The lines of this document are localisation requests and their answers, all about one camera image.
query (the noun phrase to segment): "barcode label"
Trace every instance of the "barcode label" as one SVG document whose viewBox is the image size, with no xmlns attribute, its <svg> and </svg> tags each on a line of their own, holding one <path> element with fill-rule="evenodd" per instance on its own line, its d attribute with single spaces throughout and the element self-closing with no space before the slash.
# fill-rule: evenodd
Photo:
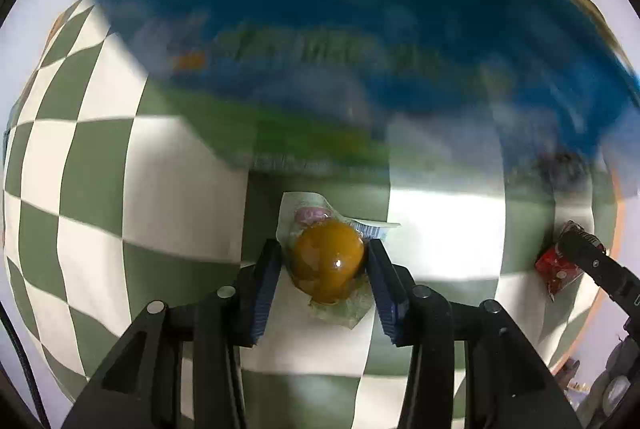
<svg viewBox="0 0 640 429">
<path fill-rule="evenodd" d="M 366 237 L 367 239 L 376 239 L 380 237 L 380 227 L 365 225 L 364 223 L 360 223 L 359 221 L 352 221 L 351 227 L 356 229 L 359 235 L 361 235 L 362 237 Z"/>
</svg>

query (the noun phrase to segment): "black cable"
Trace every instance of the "black cable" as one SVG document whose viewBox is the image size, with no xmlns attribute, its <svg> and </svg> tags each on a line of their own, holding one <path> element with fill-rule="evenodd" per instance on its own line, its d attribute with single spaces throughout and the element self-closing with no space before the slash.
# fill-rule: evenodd
<svg viewBox="0 0 640 429">
<path fill-rule="evenodd" d="M 42 403 L 42 398 L 40 397 L 40 392 L 38 391 L 38 385 L 36 384 L 36 379 L 33 376 L 33 371 L 31 370 L 31 364 L 29 363 L 29 359 L 27 358 L 27 354 L 24 352 L 24 348 L 22 347 L 22 343 L 20 342 L 20 338 L 18 334 L 15 332 L 14 325 L 11 323 L 11 319 L 6 314 L 6 310 L 0 301 L 0 319 L 2 319 L 2 325 L 6 330 L 9 338 L 11 339 L 12 344 L 15 348 L 15 353 L 18 355 L 18 360 L 22 365 L 22 370 L 24 372 L 24 378 L 27 379 L 27 385 L 29 386 L 29 391 L 31 392 L 31 398 L 33 398 L 33 403 L 36 406 L 36 411 L 38 412 L 38 418 L 40 419 L 40 423 L 45 429 L 51 429 L 51 425 L 49 424 L 49 418 L 47 418 L 47 412 L 44 410 L 44 404 Z"/>
</svg>

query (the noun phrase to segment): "wooden edge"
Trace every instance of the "wooden edge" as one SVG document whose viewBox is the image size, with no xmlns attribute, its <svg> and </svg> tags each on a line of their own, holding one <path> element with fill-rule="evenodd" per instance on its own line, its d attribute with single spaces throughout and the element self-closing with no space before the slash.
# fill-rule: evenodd
<svg viewBox="0 0 640 429">
<path fill-rule="evenodd" d="M 616 201 L 616 226 L 613 230 L 613 242 L 611 244 L 611 250 L 609 251 L 609 257 L 611 259 L 618 259 L 620 255 L 620 245 L 622 244 L 622 230 L 624 228 L 625 221 L 625 200 L 622 196 L 622 188 L 620 186 L 620 179 L 618 178 L 618 172 L 614 167 L 609 168 L 611 174 L 611 183 L 613 186 L 613 194 L 614 199 Z M 575 341 L 569 346 L 569 349 L 562 355 L 558 363 L 551 368 L 551 374 L 555 375 L 560 369 L 564 366 L 564 363 L 574 352 L 575 348 L 580 344 L 584 333 L 586 332 L 586 328 L 589 325 L 589 322 L 593 319 L 593 317 L 598 313 L 600 307 L 602 305 L 602 301 L 604 298 L 608 297 L 607 293 L 600 288 L 598 293 L 596 294 L 596 298 L 593 301 L 593 305 L 591 305 L 591 309 L 587 314 L 587 319 L 585 319 L 578 336 L 575 338 Z"/>
</svg>

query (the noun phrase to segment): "green tile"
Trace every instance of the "green tile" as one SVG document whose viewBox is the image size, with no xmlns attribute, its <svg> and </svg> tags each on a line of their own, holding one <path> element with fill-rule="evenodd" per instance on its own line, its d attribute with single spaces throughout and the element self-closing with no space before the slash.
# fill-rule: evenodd
<svg viewBox="0 0 640 429">
<path fill-rule="evenodd" d="M 60 215 L 122 235 L 124 165 L 132 124 L 133 119 L 118 119 L 76 125 L 62 175 Z"/>
<path fill-rule="evenodd" d="M 359 378 L 242 371 L 247 427 L 351 429 Z"/>
<path fill-rule="evenodd" d="M 178 112 L 171 104 L 169 97 L 162 91 L 159 83 L 149 76 L 146 79 L 145 89 L 140 97 L 140 104 L 136 112 L 138 116 L 176 116 Z"/>
<path fill-rule="evenodd" d="M 9 275 L 11 278 L 11 288 L 14 291 L 15 304 L 18 307 L 18 312 L 24 321 L 27 329 L 37 338 L 40 338 L 38 333 L 38 326 L 36 324 L 36 317 L 33 315 L 33 309 L 31 308 L 31 301 L 27 295 L 27 288 L 24 285 L 24 279 L 17 266 L 14 265 L 9 258 L 6 259 L 9 264 Z"/>
<path fill-rule="evenodd" d="M 235 263 L 194 261 L 124 242 L 124 270 L 131 318 L 155 299 L 169 306 L 204 298 L 238 273 Z"/>
<path fill-rule="evenodd" d="M 183 359 L 193 361 L 193 342 L 187 341 L 182 343 L 182 357 Z"/>
<path fill-rule="evenodd" d="M 298 160 L 331 159 L 343 166 L 388 164 L 386 145 L 356 128 L 273 106 L 225 101 L 205 91 L 167 94 L 181 116 L 219 154 L 255 152 L 279 160 L 286 153 Z"/>
<path fill-rule="evenodd" d="M 69 311 L 74 323 L 76 340 L 78 340 L 82 368 L 85 375 L 91 377 L 118 338 L 93 317 L 89 317 L 71 306 Z"/>
<path fill-rule="evenodd" d="M 468 279 L 462 281 L 420 281 L 433 288 L 448 301 L 478 306 L 485 299 L 493 299 L 498 288 L 496 279 Z"/>
<path fill-rule="evenodd" d="M 180 415 L 180 420 L 178 420 L 178 429 L 194 429 L 194 427 L 196 427 L 196 424 L 191 418 L 183 414 Z"/>
<path fill-rule="evenodd" d="M 9 161 L 6 167 L 4 190 L 18 198 L 22 187 L 22 162 L 32 126 L 33 122 L 28 122 L 15 128 L 14 142 L 11 144 L 11 152 L 8 154 Z"/>
<path fill-rule="evenodd" d="M 406 377 L 409 374 L 411 351 L 411 346 L 396 348 L 392 344 L 391 339 L 383 332 L 380 316 L 376 313 L 364 374 Z"/>
<path fill-rule="evenodd" d="M 31 77 L 29 77 L 29 80 L 27 81 L 27 83 L 24 85 L 24 88 L 22 89 L 22 93 L 20 94 L 20 97 L 18 97 L 18 100 L 15 101 L 15 104 L 11 108 L 11 113 L 9 115 L 8 129 L 11 129 L 18 124 L 18 117 L 20 117 L 20 112 L 22 111 L 22 107 L 24 106 L 24 103 L 27 100 L 27 97 L 29 97 L 29 94 L 31 93 L 31 88 L 33 88 L 33 82 L 36 80 L 37 73 L 38 71 L 36 70 L 31 74 Z"/>
<path fill-rule="evenodd" d="M 2 133 L 2 168 L 6 163 L 6 150 L 9 147 L 9 130 Z"/>
<path fill-rule="evenodd" d="M 585 322 L 587 322 L 587 317 L 589 316 L 589 310 L 582 312 L 578 315 L 573 321 L 567 324 L 564 332 L 562 333 L 562 337 L 560 337 L 560 341 L 558 342 L 558 348 L 556 348 L 555 353 L 551 357 L 549 361 L 549 366 L 555 366 L 558 361 L 562 358 L 562 356 L 569 351 L 571 345 L 578 338 L 580 334 L 580 330 L 584 326 Z"/>
<path fill-rule="evenodd" d="M 86 386 L 86 379 L 82 375 L 78 375 L 73 370 L 60 364 L 55 357 L 49 353 L 47 348 L 42 346 L 42 349 L 44 350 L 44 355 L 47 358 L 51 371 L 56 379 L 58 379 L 58 383 L 62 386 L 63 393 L 65 393 L 71 401 L 76 401 L 80 392 Z"/>
<path fill-rule="evenodd" d="M 464 418 L 466 413 L 466 378 L 462 379 L 460 387 L 453 397 L 453 420 Z"/>
<path fill-rule="evenodd" d="M 268 237 L 275 237 L 282 194 L 306 191 L 324 196 L 344 216 L 386 221 L 390 185 L 355 180 L 278 175 L 250 171 L 244 202 L 243 261 L 256 261 Z"/>
<path fill-rule="evenodd" d="M 618 212 L 611 174 L 592 170 L 591 182 L 593 183 L 593 195 L 591 198 L 594 223 L 593 233 L 607 249 L 610 249 L 613 244 L 616 214 Z"/>
<path fill-rule="evenodd" d="M 80 34 L 80 30 L 82 29 L 89 12 L 91 12 L 90 8 L 76 16 L 73 16 L 62 26 L 58 37 L 54 41 L 53 45 L 51 45 L 47 55 L 44 57 L 42 66 L 48 66 L 58 59 L 62 59 L 62 57 L 69 53 L 71 47 L 74 45 L 78 35 Z"/>
<path fill-rule="evenodd" d="M 78 119 L 84 92 L 101 48 L 102 43 L 85 48 L 62 62 L 42 98 L 37 119 Z"/>
<path fill-rule="evenodd" d="M 534 268 L 552 244 L 556 204 L 540 182 L 505 182 L 504 255 L 500 274 Z"/>
<path fill-rule="evenodd" d="M 22 275 L 34 287 L 66 301 L 57 244 L 58 217 L 22 202 L 18 233 Z"/>
</svg>

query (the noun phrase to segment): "black tool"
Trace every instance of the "black tool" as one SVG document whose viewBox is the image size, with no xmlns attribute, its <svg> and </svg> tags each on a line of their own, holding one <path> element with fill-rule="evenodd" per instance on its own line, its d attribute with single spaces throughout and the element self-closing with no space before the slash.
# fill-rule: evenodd
<svg viewBox="0 0 640 429">
<path fill-rule="evenodd" d="M 625 330 L 640 346 L 640 279 L 625 266 L 607 257 L 578 232 L 565 233 L 559 250 L 570 262 L 593 278 L 612 301 L 629 316 Z"/>
<path fill-rule="evenodd" d="M 398 429 L 449 429 L 454 341 L 466 345 L 466 429 L 578 429 L 553 376 L 495 300 L 450 303 L 393 265 L 379 240 L 367 244 L 376 306 L 396 346 L 413 346 Z M 242 268 L 233 286 L 199 303 L 153 301 L 133 321 L 72 407 L 63 429 L 176 427 L 180 343 L 193 341 L 196 429 L 244 429 L 234 346 L 264 332 L 282 261 L 277 241 Z"/>
</svg>

